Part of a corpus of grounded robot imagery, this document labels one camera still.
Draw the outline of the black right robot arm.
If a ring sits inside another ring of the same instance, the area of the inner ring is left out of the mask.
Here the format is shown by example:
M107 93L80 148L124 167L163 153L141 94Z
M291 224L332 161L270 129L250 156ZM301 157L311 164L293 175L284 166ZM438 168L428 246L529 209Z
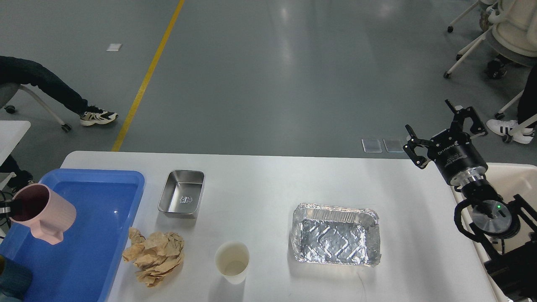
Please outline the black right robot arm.
M403 146L409 159L420 169L433 162L441 176L463 196L454 210L458 231L479 243L489 260L485 270L489 277L514 302L536 300L536 211L521 197L514 195L505 203L488 182L487 163L472 144L472 138L487 135L485 125L473 107L453 106L445 101L454 117L449 128L430 139L420 139L410 125ZM490 239L506 240L521 230L521 222L531 228L529 241L507 253L495 250Z

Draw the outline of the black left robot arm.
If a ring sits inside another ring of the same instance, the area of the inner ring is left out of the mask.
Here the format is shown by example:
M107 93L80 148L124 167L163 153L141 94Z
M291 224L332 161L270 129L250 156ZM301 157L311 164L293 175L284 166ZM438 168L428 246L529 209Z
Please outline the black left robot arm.
M23 200L15 198L11 193L0 192L0 214L1 218L5 219L7 228L10 229L12 225L11 218L21 218L23 216Z

